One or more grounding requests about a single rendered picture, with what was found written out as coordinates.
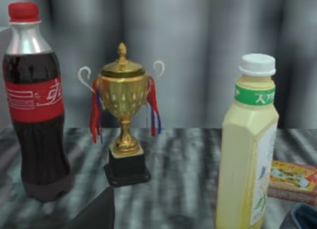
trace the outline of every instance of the plastic bottle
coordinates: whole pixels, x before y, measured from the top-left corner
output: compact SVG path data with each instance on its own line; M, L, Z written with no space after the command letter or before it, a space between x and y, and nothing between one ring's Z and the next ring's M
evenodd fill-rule
M35 3L8 6L12 39L2 62L26 193L51 201L72 187L63 148L64 105L57 57L39 31Z
M275 59L242 57L235 100L222 125L216 229L260 229L278 121Z

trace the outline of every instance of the trophy cup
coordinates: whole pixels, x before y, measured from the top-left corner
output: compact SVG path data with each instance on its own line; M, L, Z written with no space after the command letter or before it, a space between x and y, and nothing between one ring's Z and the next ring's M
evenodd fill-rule
M123 43L119 45L118 53L119 59L102 68L92 87L82 78L82 71L85 70L88 73L87 78L90 79L91 70L85 66L77 72L79 81L93 92L90 131L94 142L96 142L96 131L98 135L101 134L101 110L109 110L118 118L120 124L121 133L109 146L109 162L105 166L108 182L113 187L137 184L151 179L145 165L142 146L130 132L132 117L146 101L151 105L152 110L152 135L155 135L153 124L155 113L158 117L158 132L160 132L155 80L140 64L126 59L126 46ZM154 62L154 70L157 65L160 65L160 73L156 79L165 70L162 61Z

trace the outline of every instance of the food illustration on box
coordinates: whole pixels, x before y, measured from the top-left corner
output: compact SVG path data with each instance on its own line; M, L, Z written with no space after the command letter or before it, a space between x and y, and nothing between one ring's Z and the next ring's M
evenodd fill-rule
M273 161L270 174L271 184L297 190L317 190L317 167Z

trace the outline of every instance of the green label band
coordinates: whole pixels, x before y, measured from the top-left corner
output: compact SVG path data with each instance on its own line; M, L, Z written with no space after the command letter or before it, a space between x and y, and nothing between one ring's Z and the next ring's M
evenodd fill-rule
M236 101L247 105L265 106L273 104L275 88L269 90L251 90L236 84L234 98Z

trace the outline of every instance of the table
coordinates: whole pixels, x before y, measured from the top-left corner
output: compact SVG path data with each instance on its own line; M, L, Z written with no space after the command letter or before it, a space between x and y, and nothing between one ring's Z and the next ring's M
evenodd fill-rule
M216 202L221 130L132 129L143 145L152 180L115 189L116 229L212 229ZM0 228L62 228L94 200L108 183L103 171L107 146L119 129L104 129L93 144L88 129L65 130L65 150L75 174L73 189L55 202L26 197L20 181L15 134L0 133ZM317 165L317 130L278 130L274 158ZM278 229L294 203L269 198L263 229Z

